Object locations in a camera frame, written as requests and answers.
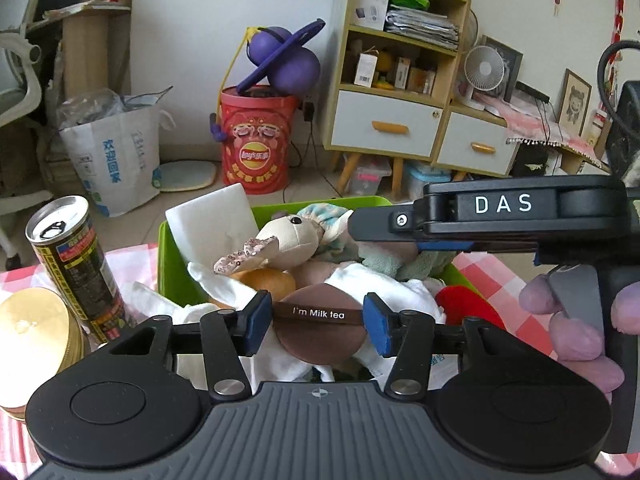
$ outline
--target screw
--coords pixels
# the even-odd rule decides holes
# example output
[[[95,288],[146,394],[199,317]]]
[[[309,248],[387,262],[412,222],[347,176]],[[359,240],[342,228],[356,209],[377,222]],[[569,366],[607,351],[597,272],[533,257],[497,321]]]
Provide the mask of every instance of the screw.
[[[217,394],[232,396],[241,393],[244,390],[244,384],[236,379],[223,379],[214,384],[213,389]]]
[[[391,383],[391,391],[396,395],[415,395],[420,393],[421,389],[420,383],[413,379],[398,379]]]

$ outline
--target finger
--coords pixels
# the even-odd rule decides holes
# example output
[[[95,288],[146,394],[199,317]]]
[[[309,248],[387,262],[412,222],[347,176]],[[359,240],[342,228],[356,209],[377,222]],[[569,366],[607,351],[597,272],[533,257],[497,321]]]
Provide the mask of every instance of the finger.
[[[604,338],[581,319],[558,312],[549,321],[549,337],[558,358],[567,361],[591,361],[604,352]]]
[[[640,282],[618,293],[611,306],[611,323],[623,334],[640,335]]]
[[[625,380],[625,373],[608,357],[600,356],[593,361],[562,361],[559,363],[595,384],[601,392],[609,394]]]
[[[520,306],[532,314],[553,314],[562,310],[548,284],[546,274],[540,274],[524,286],[518,298]]]

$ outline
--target brown ribbon strap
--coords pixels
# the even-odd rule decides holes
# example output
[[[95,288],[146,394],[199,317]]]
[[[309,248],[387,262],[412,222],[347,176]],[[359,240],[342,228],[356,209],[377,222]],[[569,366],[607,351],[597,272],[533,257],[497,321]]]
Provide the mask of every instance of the brown ribbon strap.
[[[362,311],[348,308],[304,306],[279,301],[273,304],[273,317],[299,319],[316,323],[339,323],[362,326]]]

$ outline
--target grey ribbed surface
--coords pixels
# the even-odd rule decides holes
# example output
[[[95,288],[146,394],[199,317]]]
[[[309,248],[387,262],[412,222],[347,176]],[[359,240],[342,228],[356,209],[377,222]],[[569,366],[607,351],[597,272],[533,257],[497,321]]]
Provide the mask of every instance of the grey ribbed surface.
[[[321,398],[313,395],[322,388]],[[216,407],[196,438],[124,472],[46,465],[33,480],[474,480],[600,478],[590,467],[514,474],[452,449],[427,413],[391,402],[371,383],[266,383],[246,402]]]

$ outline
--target can pull tab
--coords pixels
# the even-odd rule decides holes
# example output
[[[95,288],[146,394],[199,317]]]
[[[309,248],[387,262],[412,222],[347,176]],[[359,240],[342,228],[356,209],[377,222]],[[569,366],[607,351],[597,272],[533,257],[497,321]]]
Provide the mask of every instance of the can pull tab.
[[[55,238],[56,236],[65,232],[65,227],[66,227],[66,222],[63,220],[59,222],[53,222],[53,224],[51,224],[49,227],[47,227],[40,233],[40,239],[51,240],[52,238]]]

